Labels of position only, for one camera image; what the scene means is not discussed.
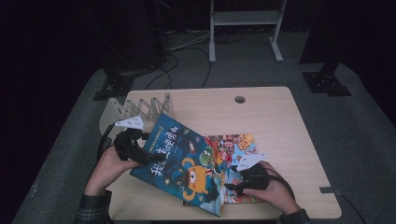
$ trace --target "gray carpet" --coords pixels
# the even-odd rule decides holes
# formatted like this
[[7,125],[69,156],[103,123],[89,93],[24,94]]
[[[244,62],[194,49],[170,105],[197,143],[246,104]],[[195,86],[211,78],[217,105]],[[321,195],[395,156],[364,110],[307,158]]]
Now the gray carpet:
[[[285,59],[276,63],[267,37],[245,35],[231,45],[216,45],[217,62],[211,65],[205,88],[286,86],[312,138],[324,170],[334,188],[340,189],[359,209],[367,223],[396,220],[396,130],[364,89],[359,77],[340,64],[335,75],[352,96],[313,94],[302,72],[318,71],[322,64],[299,64],[308,33],[281,33],[278,45]],[[196,38],[169,36],[173,46]],[[207,51],[207,44],[195,46]],[[173,89],[201,88],[209,64],[197,49],[175,52],[177,67],[170,72]],[[172,59],[164,63],[169,69]],[[133,90],[143,90],[163,70],[139,77]],[[106,76],[92,75],[70,113],[43,169],[36,192],[26,198],[15,223],[72,223],[85,182],[95,162],[100,140],[99,118],[106,102],[93,101]],[[168,77],[158,78],[149,89],[170,88]],[[337,197],[343,215],[314,223],[361,223],[352,207]]]

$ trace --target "blue book cover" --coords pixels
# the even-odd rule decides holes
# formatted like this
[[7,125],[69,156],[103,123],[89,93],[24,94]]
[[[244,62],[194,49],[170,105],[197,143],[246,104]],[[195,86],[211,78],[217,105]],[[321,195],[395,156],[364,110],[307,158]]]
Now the blue book cover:
[[131,175],[220,217],[227,162],[214,148],[208,137],[161,114],[143,149],[164,153],[166,160],[137,167]]

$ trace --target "cartoon monster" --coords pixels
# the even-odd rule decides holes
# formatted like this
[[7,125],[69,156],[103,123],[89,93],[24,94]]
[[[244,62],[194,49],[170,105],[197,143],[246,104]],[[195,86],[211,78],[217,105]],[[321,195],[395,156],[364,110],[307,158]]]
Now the cartoon monster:
[[206,175],[208,170],[204,166],[196,166],[195,162],[191,158],[185,158],[182,161],[184,166],[186,162],[191,163],[191,167],[188,169],[186,181],[188,181],[188,187],[192,190],[192,194],[188,195],[187,191],[183,191],[183,198],[187,201],[191,201],[195,197],[195,193],[205,193],[206,190]]

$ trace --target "colorful illustration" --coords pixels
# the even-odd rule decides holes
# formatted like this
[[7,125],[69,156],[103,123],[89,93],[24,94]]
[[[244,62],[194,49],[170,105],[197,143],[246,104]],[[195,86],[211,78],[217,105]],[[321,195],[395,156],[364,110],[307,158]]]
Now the colorful illustration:
[[224,203],[257,202],[224,187],[225,183],[241,181],[231,166],[237,165],[244,155],[256,153],[251,134],[203,137],[161,114],[143,149],[164,153],[166,160],[137,167],[131,175],[178,197],[183,204],[220,217]]
[[151,153],[165,153],[166,160],[135,168],[131,175],[187,203],[221,215],[225,188],[221,162],[215,149],[200,134],[161,114],[143,146]]
[[[231,166],[238,165],[240,159],[248,154],[256,154],[256,144],[253,135],[249,133],[230,134],[222,136],[209,136],[217,152],[222,155],[222,166],[225,167],[224,181],[227,184],[238,184],[242,182],[241,175],[234,172]],[[260,203],[255,198],[247,195],[238,196],[234,190],[226,189],[224,203]]]

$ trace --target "metal stand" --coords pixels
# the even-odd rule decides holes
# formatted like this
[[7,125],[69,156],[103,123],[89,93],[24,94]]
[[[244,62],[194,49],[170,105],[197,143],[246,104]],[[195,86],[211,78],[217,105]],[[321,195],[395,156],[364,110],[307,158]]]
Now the metal stand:
[[210,2],[210,40],[209,40],[209,61],[216,62],[215,52],[215,26],[216,25],[258,25],[258,24],[275,24],[274,36],[269,37],[269,41],[278,63],[283,62],[283,57],[277,46],[277,37],[279,35],[280,25],[287,0],[283,0],[280,10],[266,11],[222,11],[215,12],[214,0]]
[[339,62],[326,62],[319,72],[304,72],[303,76],[313,93],[327,93],[329,96],[351,96],[346,86],[341,85],[334,72]]

